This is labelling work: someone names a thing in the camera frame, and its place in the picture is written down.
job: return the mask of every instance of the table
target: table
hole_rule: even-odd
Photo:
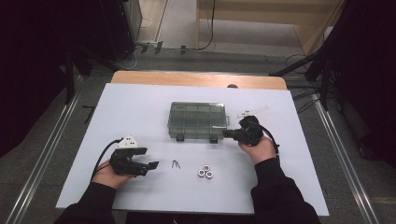
[[[242,90],[217,88],[229,84]],[[271,90],[260,90],[260,86]],[[101,148],[131,134],[139,146],[148,148],[145,156],[134,159],[143,163],[159,161],[160,164],[145,177],[122,186],[114,209],[252,214],[249,191],[257,182],[254,167],[234,140],[208,144],[202,139],[186,139],[178,143],[167,134],[170,103],[194,99],[194,102],[224,103],[232,129],[239,126],[239,119],[234,115],[241,112],[241,108],[269,105],[267,111],[256,117],[265,123],[281,145],[281,166],[285,174],[294,178],[305,200],[320,216],[329,215],[301,124],[281,77],[177,72],[117,72],[114,75],[96,107],[57,207],[64,208],[79,200],[84,186],[89,184]],[[104,160],[113,150],[107,152]],[[172,167],[173,160],[179,162],[180,169]],[[205,164],[210,165],[214,174],[211,179],[198,176],[198,170]]]
[[[344,1],[216,0],[215,20],[292,24],[308,55],[322,40],[327,28],[338,20]],[[199,48],[199,20],[211,19],[212,6],[213,0],[197,0],[196,48]]]

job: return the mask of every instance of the person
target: person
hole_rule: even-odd
[[[238,143],[238,145],[249,155],[255,166],[258,183],[250,194],[256,223],[320,223],[315,209],[304,201],[294,180],[286,177],[283,173],[271,139],[264,136],[255,147],[249,147],[244,143]],[[79,202],[67,207],[54,223],[115,223],[111,207],[116,191],[133,176],[116,175],[108,165],[108,161],[101,164],[98,169],[100,170],[92,179]],[[188,223],[221,223],[219,220],[221,218],[216,219],[216,216],[215,218],[203,217],[195,219],[195,222],[191,222],[189,219]],[[182,224],[183,221],[175,222],[174,220],[174,223]]]

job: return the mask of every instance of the black cable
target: black cable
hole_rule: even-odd
[[[268,137],[271,139],[271,141],[273,142],[274,145],[274,149],[275,149],[275,153],[276,153],[276,157],[279,159],[278,154],[279,154],[279,145],[276,143],[275,138],[272,136],[272,134],[270,133],[270,131],[268,131],[266,128],[264,128],[262,125],[258,124],[258,123],[254,123],[254,122],[239,122],[239,124],[253,124],[256,126],[259,126],[267,135]]]
[[[93,176],[95,176],[100,170],[105,169],[105,168],[106,168],[107,166],[109,166],[109,165],[111,165],[111,163],[109,163],[109,164],[106,165],[106,166],[101,167],[100,169],[97,169],[97,170],[95,171],[95,173],[94,173]]]
[[[102,167],[101,169],[96,170],[96,169],[98,168],[98,166],[99,166],[99,162],[102,160],[102,158],[103,158],[103,156],[105,155],[105,153],[107,152],[107,150],[111,147],[111,145],[113,145],[113,144],[115,144],[115,143],[119,143],[120,141],[122,141],[122,139],[123,139],[123,138],[112,141],[111,143],[109,143],[109,144],[105,147],[105,149],[103,149],[102,154],[100,155],[98,161],[96,162],[95,167],[93,167],[91,180],[93,180],[93,177],[95,176],[95,174],[96,174],[99,170],[105,168],[105,167]]]
[[[300,114],[302,112],[304,112],[305,110],[307,110],[311,105],[313,105],[314,103],[316,103],[318,101],[317,100],[310,100],[307,103],[305,103],[303,106],[300,107],[300,109],[297,110],[297,114]]]
[[[314,86],[289,86],[288,85],[288,89],[314,89],[314,90],[318,90],[318,89],[320,89],[320,87],[314,87]]]
[[[137,47],[137,48],[134,49],[134,51],[133,51],[134,65],[133,65],[132,67],[126,67],[126,66],[124,66],[124,65],[122,65],[122,64],[120,64],[120,63],[117,63],[117,62],[112,62],[112,63],[114,63],[116,66],[118,66],[118,67],[120,67],[120,68],[122,68],[122,69],[131,70],[131,69],[133,69],[133,68],[135,68],[135,67],[137,66],[136,52],[137,52],[139,49],[142,49],[142,48],[143,48],[143,47]]]
[[[315,94],[317,92],[319,92],[319,90],[307,91],[307,92],[304,92],[304,93],[301,93],[301,94],[293,96],[292,99],[293,99],[293,101],[295,101],[295,100],[298,100],[298,99],[303,98],[305,96],[309,96],[309,95]]]
[[[211,19],[211,23],[210,23],[210,26],[211,26],[210,33],[211,34],[210,34],[210,40],[206,46],[204,46],[203,48],[199,48],[199,49],[172,49],[172,50],[203,50],[203,49],[207,49],[207,47],[209,47],[209,45],[212,43],[212,40],[213,40],[213,33],[214,33],[213,32],[213,20],[215,19],[215,9],[216,9],[216,0],[213,0],[212,19]]]
[[[293,54],[293,55],[290,55],[286,60],[285,60],[285,65],[286,65],[286,67],[289,67],[289,65],[288,65],[288,60],[290,59],[290,58],[292,58],[292,57],[294,57],[294,56],[305,56],[305,55],[303,55],[303,54]],[[295,70],[293,70],[293,72],[294,73],[297,73],[297,74],[301,74],[301,75],[304,75],[305,73],[306,73],[306,71],[305,72],[296,72]]]

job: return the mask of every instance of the metal rail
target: metal rail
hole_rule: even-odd
[[[58,145],[59,139],[62,137],[64,128],[66,127],[67,122],[69,121],[70,116],[73,113],[73,110],[76,106],[78,97],[81,92],[81,88],[79,88],[79,86],[82,85],[83,81],[83,77],[78,76],[78,90],[76,91],[76,94],[70,101],[69,105],[64,106],[64,110],[62,111],[61,116],[58,118],[58,121],[56,122],[55,127],[49,136],[49,140],[44,146],[44,149],[41,152],[41,155],[38,158],[35,167],[32,170],[32,173],[30,173],[29,178],[24,184],[20,195],[18,196],[18,199],[15,202],[11,213],[8,216],[6,223],[21,223],[30,202],[33,200],[38,185],[40,184],[40,181],[47,170],[50,159],[55,151],[56,146]]]
[[[316,107],[319,112],[320,118],[322,119],[326,132],[330,137],[335,154],[340,162],[341,168],[344,171],[344,175],[346,176],[346,181],[348,182],[355,201],[358,204],[359,209],[361,210],[361,215],[364,219],[364,222],[367,224],[379,223],[379,220],[375,214],[375,210],[370,202],[368,195],[366,194],[364,186],[359,180],[359,177],[347,155],[347,151],[344,148],[341,138],[335,129],[330,113],[328,111],[325,111],[322,105],[318,102],[317,94],[314,94],[313,98],[317,101]]]

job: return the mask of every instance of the wooden panel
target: wooden panel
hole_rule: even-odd
[[[137,41],[158,41],[167,2],[168,0],[139,0],[143,20]]]
[[[214,73],[119,71],[114,74],[111,82],[199,87],[227,87],[234,84],[242,89],[287,89],[282,77],[253,77]]]
[[[305,55],[311,54],[320,44],[327,28],[336,23],[342,11],[345,0],[340,0],[338,5],[330,6],[325,14],[318,14],[307,25],[295,25],[294,31],[300,41]]]
[[[345,0],[217,0],[215,20],[293,24],[306,55],[312,53],[327,27],[334,23]],[[213,0],[197,0],[199,19],[211,16]]]
[[[199,18],[206,19],[211,13],[212,0],[199,1]],[[222,21],[256,21],[282,24],[307,25],[317,15],[333,12],[339,0],[217,0],[215,20]]]

